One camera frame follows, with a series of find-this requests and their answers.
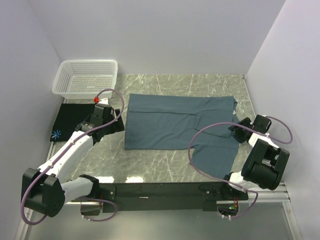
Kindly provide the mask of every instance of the floor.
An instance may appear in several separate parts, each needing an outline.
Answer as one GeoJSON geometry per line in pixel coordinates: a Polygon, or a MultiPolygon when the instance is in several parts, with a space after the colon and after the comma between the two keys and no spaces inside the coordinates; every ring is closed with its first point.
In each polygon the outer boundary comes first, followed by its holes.
{"type": "MultiPolygon", "coordinates": [[[[238,105],[236,114],[241,120],[254,119],[254,110],[242,75],[218,74],[125,74],[118,75],[115,89],[120,91],[128,104],[130,93],[222,97],[234,96],[238,105]]],[[[68,100],[68,103],[92,103],[91,100],[68,100]]],[[[120,99],[114,94],[109,100],[114,108],[121,108],[120,99]]],[[[122,118],[126,121],[127,108],[122,118]]],[[[99,177],[100,182],[202,182],[208,181],[189,165],[187,150],[124,150],[125,132],[105,136],[73,166],[62,182],[76,179],[81,174],[99,177]]],[[[58,142],[54,152],[64,143],[58,142]]],[[[251,147],[243,143],[232,167],[241,170],[251,147]]]]}

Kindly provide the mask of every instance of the black metal frame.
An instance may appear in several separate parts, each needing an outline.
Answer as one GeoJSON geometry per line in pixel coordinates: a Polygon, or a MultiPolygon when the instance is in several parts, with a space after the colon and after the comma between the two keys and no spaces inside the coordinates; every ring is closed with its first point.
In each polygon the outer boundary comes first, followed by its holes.
{"type": "MultiPolygon", "coordinates": [[[[224,182],[100,183],[103,199],[117,204],[119,211],[191,210],[217,211],[217,201],[248,200],[248,193],[224,182]]],[[[110,204],[103,213],[112,213],[110,204]]]]}

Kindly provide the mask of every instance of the red clip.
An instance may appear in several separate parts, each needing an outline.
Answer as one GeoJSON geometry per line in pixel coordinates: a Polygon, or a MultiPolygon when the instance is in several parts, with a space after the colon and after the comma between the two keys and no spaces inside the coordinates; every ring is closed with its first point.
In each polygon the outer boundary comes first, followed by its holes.
{"type": "Polygon", "coordinates": [[[97,104],[99,102],[99,97],[95,96],[93,101],[97,104]]]}

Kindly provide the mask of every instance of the white wall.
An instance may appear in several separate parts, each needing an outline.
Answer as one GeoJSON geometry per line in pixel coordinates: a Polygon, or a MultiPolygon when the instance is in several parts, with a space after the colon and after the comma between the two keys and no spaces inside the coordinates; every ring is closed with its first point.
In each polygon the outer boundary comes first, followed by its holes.
{"type": "Polygon", "coordinates": [[[286,0],[246,77],[256,112],[293,130],[284,181],[306,240],[320,239],[319,9],[319,0],[286,0]]]}
{"type": "Polygon", "coordinates": [[[61,60],[246,74],[285,0],[28,0],[61,60]]]}
{"type": "Polygon", "coordinates": [[[51,85],[60,59],[26,0],[0,6],[0,235],[20,221],[24,171],[46,159],[62,99],[51,85]]]}

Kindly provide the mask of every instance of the cable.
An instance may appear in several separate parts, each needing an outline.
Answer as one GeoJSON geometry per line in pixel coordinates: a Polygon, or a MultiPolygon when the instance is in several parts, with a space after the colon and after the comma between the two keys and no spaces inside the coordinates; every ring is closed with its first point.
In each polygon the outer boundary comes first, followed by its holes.
{"type": "Polygon", "coordinates": [[[254,193],[255,194],[255,198],[252,202],[252,204],[246,209],[244,210],[243,212],[241,212],[240,214],[238,215],[235,215],[235,216],[231,216],[230,218],[238,218],[240,216],[242,216],[243,214],[247,213],[253,206],[254,204],[257,202],[257,199],[258,199],[258,192],[257,191],[254,191],[254,190],[250,190],[250,189],[245,189],[243,186],[239,185],[239,184],[236,184],[234,182],[231,182],[231,181],[228,181],[228,180],[224,180],[224,179],[220,179],[220,178],[217,178],[217,177],[214,177],[214,176],[211,176],[209,174],[206,174],[204,172],[202,172],[201,170],[199,170],[195,165],[194,163],[192,162],[192,156],[191,156],[191,147],[192,147],[192,143],[195,141],[195,139],[199,136],[200,133],[202,133],[203,131],[207,130],[207,129],[210,129],[210,128],[213,128],[213,127],[216,127],[216,126],[220,126],[220,125],[233,125],[233,126],[236,126],[236,127],[240,127],[240,128],[243,128],[245,130],[248,130],[249,132],[252,132],[254,134],[258,134],[258,135],[261,135],[261,136],[264,136],[264,137],[269,137],[275,141],[278,141],[280,143],[285,143],[285,144],[290,144],[293,140],[293,135],[292,135],[292,132],[290,130],[290,128],[282,121],[280,121],[279,119],[276,119],[275,117],[269,117],[267,116],[267,118],[272,118],[272,119],[275,119],[277,121],[279,121],[280,123],[282,123],[289,131],[289,134],[290,134],[290,141],[288,143],[286,142],[283,142],[283,141],[280,141],[280,140],[277,140],[275,138],[271,138],[268,134],[263,134],[261,132],[257,132],[251,128],[248,128],[246,126],[243,126],[243,125],[240,125],[240,124],[237,124],[237,123],[233,123],[233,122],[218,122],[218,123],[215,123],[215,124],[211,124],[209,126],[206,126],[204,127],[203,129],[201,129],[200,131],[198,131],[196,133],[196,135],[193,136],[193,138],[191,139],[190,141],[190,144],[189,144],[189,147],[188,147],[188,158],[189,158],[189,162],[190,162],[190,165],[199,173],[201,174],[202,176],[205,176],[209,179],[213,179],[213,180],[216,180],[216,181],[220,181],[220,182],[223,182],[223,183],[226,183],[226,184],[230,184],[230,185],[233,185],[235,187],[238,187],[240,189],[242,189],[243,191],[245,192],[250,192],[250,193],[254,193]]]}
{"type": "Polygon", "coordinates": [[[264,115],[264,117],[266,117],[266,118],[268,118],[268,119],[274,119],[274,120],[278,121],[278,122],[281,123],[283,126],[285,126],[285,128],[288,130],[288,132],[289,132],[289,134],[290,134],[290,141],[282,141],[282,140],[278,140],[278,139],[276,139],[276,138],[274,138],[274,137],[269,136],[270,139],[275,140],[275,141],[277,141],[277,142],[279,142],[279,143],[282,143],[282,144],[290,144],[290,143],[292,143],[294,137],[293,137],[292,131],[290,130],[290,128],[288,127],[287,124],[285,124],[283,121],[281,121],[280,119],[275,118],[275,117],[273,117],[273,116],[266,116],[266,115],[264,115]]]}
{"type": "MultiPolygon", "coordinates": [[[[116,91],[116,90],[114,90],[114,89],[111,89],[111,88],[107,88],[107,89],[104,89],[104,90],[100,91],[100,92],[96,95],[96,97],[99,97],[100,94],[102,94],[103,92],[106,92],[106,91],[112,91],[112,92],[118,94],[118,96],[120,97],[120,100],[121,100],[121,102],[122,102],[122,108],[121,108],[120,113],[119,113],[112,121],[110,121],[110,122],[108,122],[108,123],[106,123],[106,124],[103,124],[103,125],[101,125],[101,126],[92,128],[92,129],[84,132],[83,134],[81,134],[81,135],[78,136],[77,138],[75,138],[75,139],[73,140],[73,142],[70,143],[70,144],[56,157],[56,159],[52,162],[51,166],[48,166],[43,172],[41,172],[41,173],[32,181],[32,183],[31,183],[31,184],[28,186],[28,188],[26,189],[26,191],[25,191],[25,193],[24,193],[24,195],[23,195],[23,197],[22,197],[21,205],[20,205],[21,218],[22,218],[22,220],[23,220],[26,224],[31,225],[31,226],[37,225],[37,224],[41,223],[41,222],[46,218],[46,216],[47,216],[47,215],[44,215],[40,220],[35,221],[35,222],[32,222],[32,221],[29,221],[29,220],[26,218],[26,215],[25,215],[25,204],[26,204],[27,197],[28,197],[31,189],[33,188],[33,186],[37,183],[37,181],[39,181],[39,179],[40,179],[43,175],[45,175],[51,168],[53,168],[54,165],[63,157],[63,155],[66,154],[66,152],[67,152],[67,151],[74,145],[74,143],[76,143],[79,139],[81,139],[82,137],[86,136],[86,135],[89,134],[89,133],[92,133],[92,132],[94,132],[94,131],[96,131],[96,130],[105,128],[105,127],[113,124],[115,121],[118,120],[118,118],[120,118],[120,116],[121,116],[122,113],[124,112],[124,109],[125,109],[125,100],[124,100],[124,98],[122,97],[122,95],[121,95],[120,92],[118,92],[118,91],[116,91]]],[[[94,200],[94,201],[97,201],[97,202],[101,202],[101,201],[102,201],[101,199],[93,199],[93,200],[94,200]]]]}
{"type": "Polygon", "coordinates": [[[104,199],[95,199],[95,198],[90,198],[90,197],[85,197],[85,196],[82,196],[81,198],[82,198],[82,199],[85,199],[85,200],[89,200],[89,201],[104,202],[104,203],[107,203],[107,204],[111,204],[111,205],[114,207],[114,213],[113,213],[111,216],[109,216],[109,217],[107,217],[107,218],[105,218],[105,219],[92,219],[92,218],[89,218],[89,217],[87,217],[87,216],[83,216],[84,219],[87,219],[87,220],[89,220],[89,221],[91,221],[91,222],[104,222],[104,221],[110,220],[110,219],[112,219],[112,218],[117,214],[117,212],[118,212],[118,206],[117,206],[114,202],[112,202],[112,201],[108,201],[108,200],[104,200],[104,199]]]}

